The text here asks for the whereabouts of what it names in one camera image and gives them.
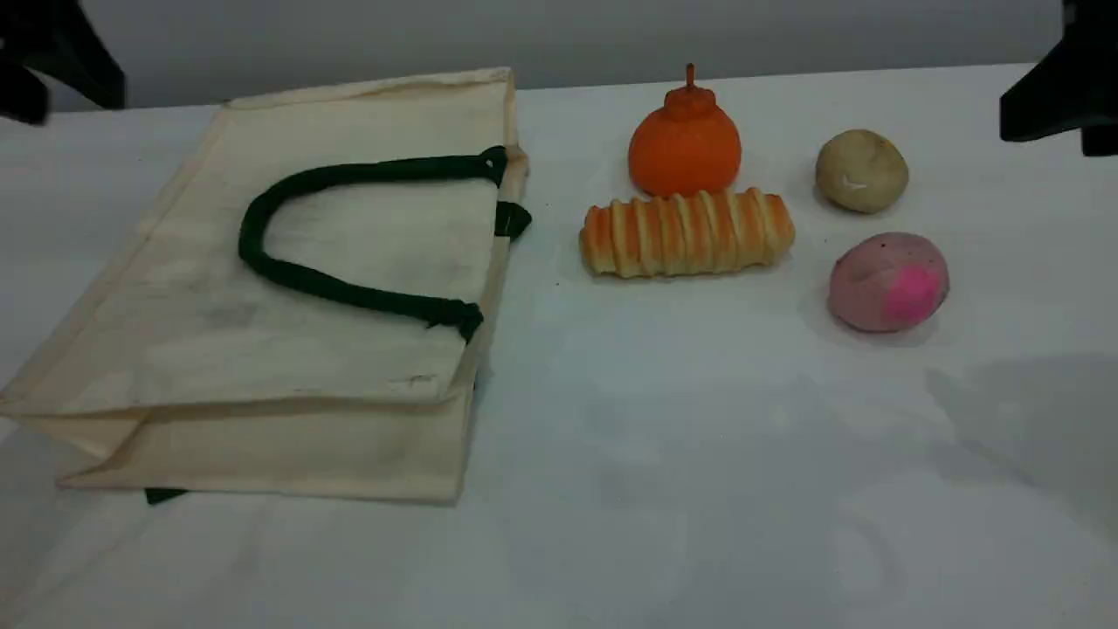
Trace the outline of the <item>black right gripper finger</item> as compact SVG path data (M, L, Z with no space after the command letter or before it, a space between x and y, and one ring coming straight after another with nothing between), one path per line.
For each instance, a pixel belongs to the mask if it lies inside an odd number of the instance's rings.
M999 99L999 139L1024 143L1081 128L1087 120L1087 1L1062 1L1062 35Z
M1115 156L1115 97L1117 87L1117 3L1082 1L1081 41L1089 48L1090 96L1093 122L1081 128L1084 156Z

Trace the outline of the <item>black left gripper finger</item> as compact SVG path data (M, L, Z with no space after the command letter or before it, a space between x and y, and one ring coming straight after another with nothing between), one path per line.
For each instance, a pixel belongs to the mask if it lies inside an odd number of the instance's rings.
M79 1L3 1L1 36L1 60L18 63L39 79L53 77L96 107L127 106L127 76Z
M1 60L0 109L4 120L45 125L51 112L51 92L29 69Z

